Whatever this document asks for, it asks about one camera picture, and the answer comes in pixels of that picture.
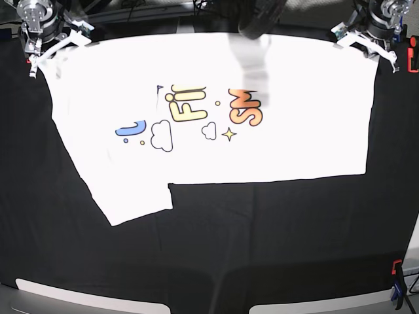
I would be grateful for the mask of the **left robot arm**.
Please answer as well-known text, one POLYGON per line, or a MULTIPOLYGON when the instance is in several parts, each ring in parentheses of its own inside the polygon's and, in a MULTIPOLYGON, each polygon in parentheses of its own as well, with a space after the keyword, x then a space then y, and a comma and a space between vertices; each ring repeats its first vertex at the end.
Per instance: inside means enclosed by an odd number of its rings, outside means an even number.
POLYGON ((403 17, 409 13, 412 0, 354 1, 354 11, 347 22, 341 22, 331 33, 341 48, 355 46, 368 59, 387 60, 392 72, 399 71, 395 46, 405 37, 403 17))

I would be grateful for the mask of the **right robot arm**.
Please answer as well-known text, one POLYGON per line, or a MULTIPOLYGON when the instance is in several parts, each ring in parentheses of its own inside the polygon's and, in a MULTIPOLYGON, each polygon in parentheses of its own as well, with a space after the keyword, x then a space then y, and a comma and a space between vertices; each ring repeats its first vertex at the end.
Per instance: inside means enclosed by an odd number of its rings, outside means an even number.
POLYGON ((30 64, 29 76, 37 77, 39 66, 68 45, 86 46, 94 26, 84 19, 78 1, 13 1, 22 20, 19 38, 30 64))

